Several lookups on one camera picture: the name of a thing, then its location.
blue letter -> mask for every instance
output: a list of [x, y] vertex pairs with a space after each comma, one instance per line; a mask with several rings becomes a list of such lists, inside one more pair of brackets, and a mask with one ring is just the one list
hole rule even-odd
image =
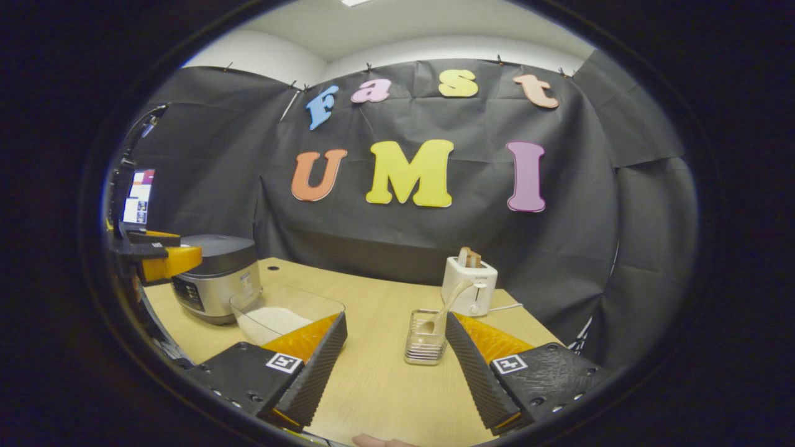
[[334, 95], [339, 90], [339, 87], [332, 85], [327, 88], [323, 93], [320, 93], [317, 98], [309, 101], [306, 108], [312, 116], [312, 124], [309, 125], [310, 130], [315, 130], [319, 125], [326, 122], [332, 113], [327, 109], [334, 107]]

rice cooker lid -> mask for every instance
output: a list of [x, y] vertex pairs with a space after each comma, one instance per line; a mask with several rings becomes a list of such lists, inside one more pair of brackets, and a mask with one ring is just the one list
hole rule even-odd
[[257, 261], [257, 251], [251, 239], [225, 235], [195, 235], [182, 238], [181, 243], [201, 247], [201, 264], [183, 273], [185, 276], [219, 276]]

white wall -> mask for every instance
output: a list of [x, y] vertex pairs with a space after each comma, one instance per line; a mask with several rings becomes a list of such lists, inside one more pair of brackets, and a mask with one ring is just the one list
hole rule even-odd
[[315, 85], [328, 63], [307, 49], [279, 37], [244, 29], [222, 36], [184, 67], [226, 67], [257, 73], [296, 86]]
[[498, 37], [445, 36], [427, 37], [388, 44], [357, 52], [328, 65], [322, 80], [330, 80], [352, 72], [373, 67], [429, 59], [486, 59], [496, 60], [500, 55], [505, 62], [531, 65], [558, 71], [563, 68], [572, 74], [580, 69], [585, 59], [548, 47]]
[[226, 67], [268, 76], [296, 86], [310, 86], [366, 69], [413, 60], [469, 58], [531, 65], [571, 74], [584, 59], [548, 47], [497, 37], [427, 37], [373, 47], [331, 62], [279, 37], [252, 30], [237, 30], [221, 37], [184, 66]]

ceiling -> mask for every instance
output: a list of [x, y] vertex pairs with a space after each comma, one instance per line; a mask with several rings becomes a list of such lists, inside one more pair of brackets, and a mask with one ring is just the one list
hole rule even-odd
[[566, 29], [504, 0], [297, 0], [243, 29], [281, 37], [333, 62], [364, 49], [419, 37], [501, 37], [587, 59], [593, 47]]

black fabric curtain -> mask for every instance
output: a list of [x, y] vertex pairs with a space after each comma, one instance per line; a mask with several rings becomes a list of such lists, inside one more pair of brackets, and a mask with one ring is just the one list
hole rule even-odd
[[[445, 97], [440, 74], [475, 74], [472, 97]], [[558, 100], [543, 108], [514, 77], [533, 74]], [[389, 97], [353, 103], [369, 81]], [[309, 129], [306, 105], [337, 86], [331, 116]], [[696, 249], [695, 187], [685, 148], [653, 100], [595, 52], [573, 77], [485, 60], [395, 64], [329, 80], [306, 92], [246, 72], [183, 68], [149, 101], [172, 106], [135, 154], [157, 173], [148, 228], [252, 238], [276, 256], [344, 273], [440, 285], [444, 262], [469, 246], [564, 343], [606, 367], [642, 356], [684, 299]], [[371, 204], [377, 142], [411, 161], [424, 142], [452, 142], [447, 208], [396, 197]], [[506, 205], [514, 159], [506, 144], [544, 148], [542, 212]], [[332, 190], [318, 201], [291, 192], [296, 157], [345, 149]]]

